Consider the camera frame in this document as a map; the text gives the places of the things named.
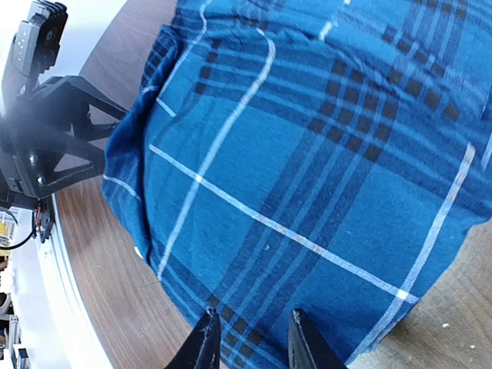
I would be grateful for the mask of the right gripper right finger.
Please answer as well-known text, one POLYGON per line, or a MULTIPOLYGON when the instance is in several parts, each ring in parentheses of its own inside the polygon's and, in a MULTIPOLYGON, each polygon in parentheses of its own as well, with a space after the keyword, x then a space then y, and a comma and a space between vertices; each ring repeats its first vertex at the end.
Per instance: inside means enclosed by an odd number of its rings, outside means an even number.
POLYGON ((290 314, 288 360, 292 369, 347 369, 302 309, 290 314))

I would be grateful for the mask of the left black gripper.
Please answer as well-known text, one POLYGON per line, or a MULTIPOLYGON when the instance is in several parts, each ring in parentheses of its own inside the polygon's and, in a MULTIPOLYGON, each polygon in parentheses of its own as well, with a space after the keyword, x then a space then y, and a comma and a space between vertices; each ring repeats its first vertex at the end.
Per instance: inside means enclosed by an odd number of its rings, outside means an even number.
POLYGON ((1 117, 1 209, 33 209, 43 198, 101 175, 106 132, 78 137, 69 134, 71 126, 116 127, 127 113, 81 76, 52 77, 17 93, 1 117), (111 121, 93 121, 92 108, 111 121))

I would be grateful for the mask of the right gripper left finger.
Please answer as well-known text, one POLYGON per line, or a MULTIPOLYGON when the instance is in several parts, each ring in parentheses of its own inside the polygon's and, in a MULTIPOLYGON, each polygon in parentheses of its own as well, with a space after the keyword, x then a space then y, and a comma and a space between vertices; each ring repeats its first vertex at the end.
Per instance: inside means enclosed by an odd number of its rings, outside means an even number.
POLYGON ((215 309, 207 309, 165 369, 218 369, 221 323, 215 309))

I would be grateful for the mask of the blue plaid long sleeve shirt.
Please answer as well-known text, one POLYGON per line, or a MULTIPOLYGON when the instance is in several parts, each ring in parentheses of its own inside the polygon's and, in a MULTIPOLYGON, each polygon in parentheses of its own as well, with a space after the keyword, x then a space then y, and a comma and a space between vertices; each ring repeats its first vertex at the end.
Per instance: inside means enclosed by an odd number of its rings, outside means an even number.
POLYGON ((102 191, 231 368, 373 348, 491 217, 489 1, 179 1, 102 191))

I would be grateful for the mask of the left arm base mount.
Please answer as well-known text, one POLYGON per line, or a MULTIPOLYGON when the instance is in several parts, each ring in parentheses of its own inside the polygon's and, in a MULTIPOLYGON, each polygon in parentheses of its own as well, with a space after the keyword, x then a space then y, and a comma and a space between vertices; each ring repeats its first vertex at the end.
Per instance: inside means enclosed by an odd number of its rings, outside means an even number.
POLYGON ((35 236, 44 244, 52 232, 55 224, 55 209, 52 198, 44 198, 37 204, 33 214, 33 226, 35 227, 35 236))

